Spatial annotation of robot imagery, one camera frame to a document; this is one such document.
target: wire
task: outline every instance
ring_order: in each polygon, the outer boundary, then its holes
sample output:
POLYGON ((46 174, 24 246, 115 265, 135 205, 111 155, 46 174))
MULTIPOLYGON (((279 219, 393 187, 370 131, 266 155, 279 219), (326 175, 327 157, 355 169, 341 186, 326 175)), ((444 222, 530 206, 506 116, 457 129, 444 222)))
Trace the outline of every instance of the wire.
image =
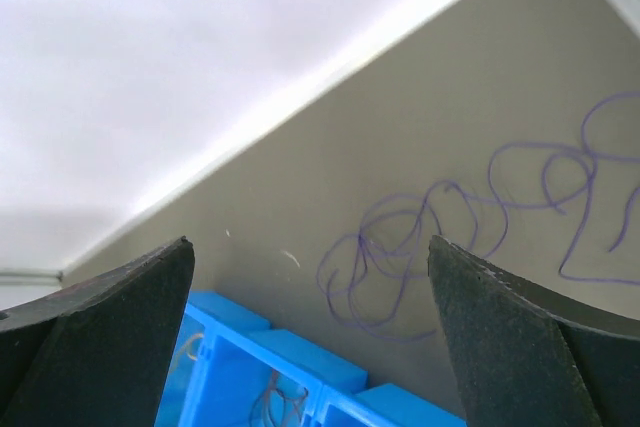
MULTIPOLYGON (((629 280, 621 278, 609 278, 609 277, 580 277, 567 274, 564 268, 573 254, 578 242, 582 236, 584 228, 587 225, 589 216, 591 213, 591 205, 593 202, 593 190, 594 183, 599 172, 599 164, 602 161, 616 162, 619 164, 640 164, 640 157, 636 156, 622 156, 616 154, 610 154, 603 151, 594 149, 587 135, 587 128, 593 115, 601 109, 613 104, 616 101, 622 99, 638 99, 640 98, 640 92, 620 92, 610 97, 603 99, 592 107, 582 120, 580 127, 580 141, 581 146, 576 147, 573 145, 560 143, 560 142, 535 142, 535 141, 521 141, 521 142, 509 142, 496 149, 487 166, 486 182, 491 192, 491 196, 482 197, 475 193, 465 191, 454 180, 445 179, 438 180, 433 183, 423 196, 417 196, 415 194, 398 193, 388 195, 381 200, 374 203, 369 209, 365 211, 360 221, 358 231, 354 233, 345 234, 340 237, 331 248, 325 253, 321 259, 317 271, 316 271, 316 283, 320 288, 320 291, 325 295, 329 312, 332 317, 338 321, 341 325, 347 327, 358 328, 364 330, 369 335, 394 342, 416 342, 424 340, 433 336, 436 332, 435 329, 418 333, 411 336, 399 337, 395 335, 388 335, 380 332, 380 329, 389 325, 397 316, 398 310, 402 303, 403 297, 406 292, 408 283, 411 280, 424 278, 426 274, 413 272, 414 264, 416 263, 416 256, 418 255, 419 248, 422 242, 423 225, 425 217, 430 217, 434 224, 435 230, 438 235, 445 235, 442 229, 442 223, 438 217, 436 210, 432 205, 432 195, 437 190, 443 190, 444 192, 453 191, 459 195, 465 203, 465 206, 470 214, 470 218, 473 222, 472 234, 470 239, 465 245, 465 248, 469 251, 473 251, 478 230, 479 222, 478 216, 474 209, 474 204, 497 206, 500 208, 502 214, 502 228, 496 239, 495 243, 486 252, 480 253, 480 257, 489 258, 494 255, 502 246, 507 238, 509 232, 509 210, 553 210, 559 215, 566 215, 564 206, 584 196, 585 203, 583 208, 582 217, 576 231, 573 235, 571 242, 569 243, 567 250, 560 261, 558 267, 558 275, 569 281, 575 282, 589 282, 589 283, 609 283, 609 284, 621 284, 621 285, 640 285, 640 280, 629 280), (494 166, 497 159, 507 151, 520 149, 520 150, 536 150, 536 151, 549 151, 550 155, 547 157, 540 175, 540 187, 545 198, 545 202, 512 202, 502 198, 498 193, 494 185, 494 166), (553 164, 558 160, 569 160, 576 164, 584 173, 584 183, 577 189, 568 195, 560 199, 554 199, 551 195, 549 188, 549 171, 553 164), (403 208, 400 210, 384 212, 383 208, 388 207, 397 201, 409 201, 419 203, 416 208, 403 208), (413 225, 408 230, 406 235, 402 237, 402 240, 393 248, 387 249, 381 243, 376 242, 371 238, 370 232, 380 229, 381 225, 388 222, 390 219, 399 217, 413 218, 413 225), (344 288, 337 288, 335 281, 339 268, 335 268, 333 271, 327 274, 329 262, 336 250, 347 242, 355 243, 355 255, 353 264, 350 265, 350 278, 348 284, 344 288), (404 266, 402 273, 392 273, 380 266, 382 260, 404 260, 404 266), (398 291, 393 304, 391 305, 388 313, 376 320, 365 320, 355 305, 354 295, 358 288, 363 284, 370 272, 376 271, 383 277, 387 278, 389 282, 397 282, 398 291), (348 315, 340 315, 335 307, 335 301, 337 298, 346 298, 348 307, 348 315)), ((625 210, 622 228, 617 239, 609 248, 609 252, 614 251, 625 239, 627 234, 628 225, 630 222, 631 212, 635 203, 636 197, 640 192, 640 186, 633 190, 629 196, 625 210)))
POLYGON ((260 407, 258 420, 262 421, 261 427, 289 427, 289 424, 294 417, 297 418, 297 425, 302 423, 304 403, 309 396, 309 391, 304 389, 304 393, 297 398, 287 396, 284 391, 278 387, 278 381, 281 376, 282 374, 277 370, 273 369, 271 371, 271 376, 269 377, 266 389, 258 396, 251 407, 251 412, 249 414, 250 427, 254 425, 256 418, 253 414, 258 407, 260 407), (282 415, 279 423, 276 421, 275 415, 272 411, 272 396, 274 394, 282 401, 282 415), (291 405, 291 410, 287 413, 287 405, 289 404, 291 405))
POLYGON ((198 360, 198 357, 196 356, 196 354, 194 354, 190 349, 196 340, 202 339, 202 338, 204 338, 204 334, 202 332, 198 332, 196 334, 193 334, 191 337, 187 339, 187 341, 184 344, 182 344, 182 346, 178 349, 178 351, 173 356, 173 359, 171 360, 171 365, 169 365, 169 372, 167 373, 167 377, 173 374, 178 369, 178 365, 180 364, 180 358, 183 355, 186 354, 187 357, 193 361, 198 360))

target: blue container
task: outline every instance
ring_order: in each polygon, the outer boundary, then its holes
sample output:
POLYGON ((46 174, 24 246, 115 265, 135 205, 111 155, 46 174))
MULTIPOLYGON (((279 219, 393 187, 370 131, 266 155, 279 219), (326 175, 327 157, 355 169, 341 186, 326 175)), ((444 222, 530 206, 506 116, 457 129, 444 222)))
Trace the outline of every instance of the blue container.
POLYGON ((311 427, 464 427, 464 420, 393 384, 356 395, 326 388, 311 427))
POLYGON ((193 293, 156 427, 462 427, 461 419, 388 384, 212 292, 193 293))
MULTIPOLYGON (((203 312, 211 316, 215 317, 217 314, 222 314, 222 317, 232 328, 262 330, 270 327, 267 319, 216 294, 194 292, 189 295, 188 302, 197 305, 203 312)), ((162 400, 158 408, 155 427, 177 427, 180 421, 195 362, 189 359, 185 352, 179 353, 178 351, 194 334, 204 335, 205 325, 185 313, 176 340, 171 369, 167 376, 162 400)), ((188 349, 189 352, 196 353, 196 356, 199 355, 197 353, 201 343, 202 340, 197 339, 188 349)))
MULTIPOLYGON (((361 368, 289 331, 270 330, 266 319, 217 294, 190 295, 185 319, 201 325, 204 338, 191 365, 180 421, 173 425, 257 427, 263 417, 277 425, 283 420, 290 427, 310 425, 325 385, 354 393, 366 386, 361 368), (285 402, 283 396, 294 401, 285 402)), ((188 338, 188 333, 180 336, 188 338)), ((172 388, 171 378, 178 374, 179 380, 187 375, 176 370, 169 376, 158 427, 174 421, 168 420, 166 407, 169 393, 179 390, 172 388)))

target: white mark on wall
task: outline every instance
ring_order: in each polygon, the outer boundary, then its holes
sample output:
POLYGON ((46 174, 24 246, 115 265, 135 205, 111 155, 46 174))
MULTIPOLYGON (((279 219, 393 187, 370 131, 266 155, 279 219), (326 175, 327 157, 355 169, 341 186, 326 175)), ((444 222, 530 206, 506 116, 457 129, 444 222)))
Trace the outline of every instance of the white mark on wall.
POLYGON ((296 256, 293 255, 291 252, 289 252, 288 250, 284 250, 284 249, 280 249, 280 252, 282 252, 285 256, 289 257, 291 260, 293 260, 296 265, 298 266, 298 268, 300 269, 300 262, 298 262, 298 259, 296 259, 296 256))

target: blue compartment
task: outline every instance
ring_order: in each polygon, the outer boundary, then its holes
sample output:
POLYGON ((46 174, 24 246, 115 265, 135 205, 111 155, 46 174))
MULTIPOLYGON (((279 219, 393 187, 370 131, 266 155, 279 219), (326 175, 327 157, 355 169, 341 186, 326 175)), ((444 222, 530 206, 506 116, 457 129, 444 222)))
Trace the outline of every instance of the blue compartment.
POLYGON ((392 384, 356 395, 326 388, 313 427, 464 427, 464 420, 392 384))
POLYGON ((264 319, 248 321, 242 310, 255 316, 214 293, 190 296, 186 315, 204 326, 204 339, 180 427, 258 427, 265 415, 309 426, 324 385, 365 388, 364 370, 291 332, 270 330, 264 319))
MULTIPOLYGON (((188 302, 197 305, 208 315, 221 315, 230 326, 239 330, 268 329, 270 327, 267 319, 216 294, 193 292, 189 295, 188 302)), ((191 378, 196 368, 196 362, 189 359, 186 353, 182 353, 179 356, 176 354, 192 335, 197 333, 205 334, 205 330, 206 323, 196 320, 185 311, 172 356, 172 367, 167 375, 158 414, 156 415, 155 427, 178 426, 185 399, 189 395, 188 391, 191 388, 191 378)), ((190 353, 196 353, 196 356, 200 355, 202 340, 197 339, 193 342, 189 349, 190 353)))

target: blue plastic tray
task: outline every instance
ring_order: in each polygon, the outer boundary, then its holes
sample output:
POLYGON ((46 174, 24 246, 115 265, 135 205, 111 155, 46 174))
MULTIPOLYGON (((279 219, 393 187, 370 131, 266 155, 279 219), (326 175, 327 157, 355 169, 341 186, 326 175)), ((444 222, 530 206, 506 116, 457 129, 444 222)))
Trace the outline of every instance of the blue plastic tray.
POLYGON ((218 294, 189 296, 176 352, 198 332, 204 338, 197 360, 179 359, 174 367, 156 427, 264 427, 269 416, 278 427, 283 419, 283 427, 465 425, 394 385, 365 390, 361 368, 292 332, 270 329, 267 319, 218 294), (302 399, 300 405, 265 398, 276 379, 280 393, 302 399))

